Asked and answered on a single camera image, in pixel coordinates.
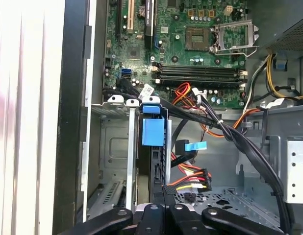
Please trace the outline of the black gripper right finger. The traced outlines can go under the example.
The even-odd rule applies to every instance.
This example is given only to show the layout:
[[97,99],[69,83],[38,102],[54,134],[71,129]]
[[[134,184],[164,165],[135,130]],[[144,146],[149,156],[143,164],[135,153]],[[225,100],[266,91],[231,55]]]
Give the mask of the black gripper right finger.
[[171,235],[282,235],[281,231],[226,210],[210,207],[197,214],[185,204],[169,207]]

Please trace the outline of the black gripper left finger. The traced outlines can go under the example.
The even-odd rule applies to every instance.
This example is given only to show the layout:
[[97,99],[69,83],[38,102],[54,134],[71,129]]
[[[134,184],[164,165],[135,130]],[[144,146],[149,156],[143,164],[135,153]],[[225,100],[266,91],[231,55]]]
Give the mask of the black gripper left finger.
[[141,204],[136,212],[113,208],[84,223],[62,232],[63,235],[161,235],[163,234],[162,205]]

